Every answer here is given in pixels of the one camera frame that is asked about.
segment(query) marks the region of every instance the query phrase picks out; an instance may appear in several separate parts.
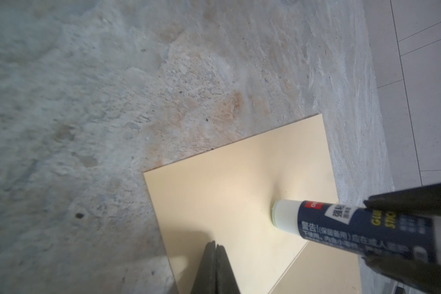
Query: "dark spot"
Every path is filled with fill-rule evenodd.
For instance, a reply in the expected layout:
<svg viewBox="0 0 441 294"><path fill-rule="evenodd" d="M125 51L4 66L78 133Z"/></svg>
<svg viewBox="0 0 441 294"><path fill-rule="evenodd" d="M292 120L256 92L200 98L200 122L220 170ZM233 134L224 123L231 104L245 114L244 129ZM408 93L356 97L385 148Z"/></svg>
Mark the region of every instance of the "dark spot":
<svg viewBox="0 0 441 294"><path fill-rule="evenodd" d="M72 129L73 128L71 126L67 126L67 125L60 126L59 129L57 130L57 132L55 133L54 138L56 140L73 141L75 136L71 133Z"/></svg>
<svg viewBox="0 0 441 294"><path fill-rule="evenodd" d="M116 177L111 177L108 181L106 190L110 192L116 192L116 190L121 186L121 180Z"/></svg>
<svg viewBox="0 0 441 294"><path fill-rule="evenodd" d="M78 157L78 159L80 159L80 162L83 163L86 168L92 168L98 165L98 161L94 156L76 156Z"/></svg>
<svg viewBox="0 0 441 294"><path fill-rule="evenodd" d="M125 124L125 126L131 128L131 129L134 129L134 130L140 130L141 129L140 126L138 126L136 123L133 123L131 121L128 122L127 124Z"/></svg>
<svg viewBox="0 0 441 294"><path fill-rule="evenodd" d="M298 0L282 0L281 2L286 5L294 5Z"/></svg>

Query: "black tool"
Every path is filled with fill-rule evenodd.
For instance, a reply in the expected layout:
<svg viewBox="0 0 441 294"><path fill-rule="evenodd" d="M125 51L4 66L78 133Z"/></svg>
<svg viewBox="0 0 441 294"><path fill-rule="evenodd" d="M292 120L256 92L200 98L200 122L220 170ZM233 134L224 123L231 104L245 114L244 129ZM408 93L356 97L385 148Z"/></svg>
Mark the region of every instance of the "black tool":
<svg viewBox="0 0 441 294"><path fill-rule="evenodd" d="M227 252L215 241L204 249L191 294L240 294Z"/></svg>
<svg viewBox="0 0 441 294"><path fill-rule="evenodd" d="M364 204L370 209L441 216L441 183L371 196ZM394 256L365 256L364 261L377 273L427 293L441 294L441 265Z"/></svg>

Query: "glue stick label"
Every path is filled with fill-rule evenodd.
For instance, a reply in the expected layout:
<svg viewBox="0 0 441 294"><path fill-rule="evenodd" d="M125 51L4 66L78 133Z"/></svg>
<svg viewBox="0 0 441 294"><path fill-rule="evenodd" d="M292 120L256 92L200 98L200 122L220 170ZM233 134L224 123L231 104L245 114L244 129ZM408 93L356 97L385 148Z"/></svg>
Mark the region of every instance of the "glue stick label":
<svg viewBox="0 0 441 294"><path fill-rule="evenodd" d="M304 201L298 228L302 238L361 255L437 262L433 222L426 217Z"/></svg>

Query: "white floor tile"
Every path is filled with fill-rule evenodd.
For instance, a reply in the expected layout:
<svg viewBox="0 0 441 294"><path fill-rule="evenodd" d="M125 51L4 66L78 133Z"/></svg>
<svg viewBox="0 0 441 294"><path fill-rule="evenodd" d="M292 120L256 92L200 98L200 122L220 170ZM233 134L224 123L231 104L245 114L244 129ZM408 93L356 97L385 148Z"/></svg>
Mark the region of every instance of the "white floor tile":
<svg viewBox="0 0 441 294"><path fill-rule="evenodd" d="M398 40L441 22L441 0L391 0Z"/></svg>
<svg viewBox="0 0 441 294"><path fill-rule="evenodd" d="M421 170L441 170L441 40L401 57Z"/></svg>
<svg viewBox="0 0 441 294"><path fill-rule="evenodd" d="M403 81L377 89L393 184L397 190L421 186Z"/></svg>
<svg viewBox="0 0 441 294"><path fill-rule="evenodd" d="M421 180L423 185L441 183L441 170L422 171Z"/></svg>
<svg viewBox="0 0 441 294"><path fill-rule="evenodd" d="M364 0L377 87L403 79L389 0Z"/></svg>
<svg viewBox="0 0 441 294"><path fill-rule="evenodd" d="M400 54L404 55L441 39L441 23L399 42Z"/></svg>

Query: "rough cement surface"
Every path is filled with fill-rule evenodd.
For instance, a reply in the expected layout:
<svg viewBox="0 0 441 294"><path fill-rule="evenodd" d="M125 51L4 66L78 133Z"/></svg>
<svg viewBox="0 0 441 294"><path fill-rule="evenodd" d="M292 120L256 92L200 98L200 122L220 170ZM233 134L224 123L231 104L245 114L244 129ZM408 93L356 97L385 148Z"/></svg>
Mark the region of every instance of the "rough cement surface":
<svg viewBox="0 0 441 294"><path fill-rule="evenodd" d="M170 291L142 172L316 113L389 191L360 0L0 0L0 293Z"/></svg>

